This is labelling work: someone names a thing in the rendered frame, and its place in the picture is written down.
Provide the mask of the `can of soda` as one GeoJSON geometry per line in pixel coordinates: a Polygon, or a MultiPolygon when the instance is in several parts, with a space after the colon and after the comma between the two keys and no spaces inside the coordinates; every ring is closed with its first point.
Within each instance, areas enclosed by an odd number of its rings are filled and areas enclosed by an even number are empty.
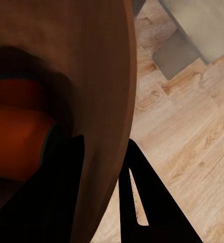
{"type": "Polygon", "coordinates": [[[45,84],[27,72],[0,73],[0,104],[47,113],[45,84]]]}
{"type": "Polygon", "coordinates": [[[61,123],[48,114],[0,104],[0,177],[26,182],[62,140],[61,123]]]}

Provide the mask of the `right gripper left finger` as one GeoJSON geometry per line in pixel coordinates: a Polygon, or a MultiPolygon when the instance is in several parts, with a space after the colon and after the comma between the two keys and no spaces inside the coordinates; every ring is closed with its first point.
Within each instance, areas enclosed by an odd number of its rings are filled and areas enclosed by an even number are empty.
{"type": "Polygon", "coordinates": [[[65,141],[0,209],[0,243],[70,243],[84,142],[65,141]]]}

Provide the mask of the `trash can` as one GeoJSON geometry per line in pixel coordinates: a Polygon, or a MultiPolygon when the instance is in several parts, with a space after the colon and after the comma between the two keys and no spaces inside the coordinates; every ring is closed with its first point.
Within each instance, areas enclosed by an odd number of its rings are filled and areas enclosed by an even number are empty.
{"type": "MultiPolygon", "coordinates": [[[[133,122],[137,45],[130,0],[0,0],[0,73],[9,71],[44,82],[46,114],[61,123],[62,144],[84,136],[70,243],[90,243],[133,122]]],[[[0,177],[0,209],[26,182],[0,177]]]]}

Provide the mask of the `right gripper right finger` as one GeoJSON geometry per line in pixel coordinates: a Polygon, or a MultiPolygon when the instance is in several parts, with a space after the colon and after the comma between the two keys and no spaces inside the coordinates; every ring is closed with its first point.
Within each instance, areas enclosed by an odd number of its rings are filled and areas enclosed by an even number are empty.
{"type": "Polygon", "coordinates": [[[203,243],[132,139],[119,174],[119,201],[121,243],[203,243]],[[129,168],[149,226],[137,223],[129,168]]]}

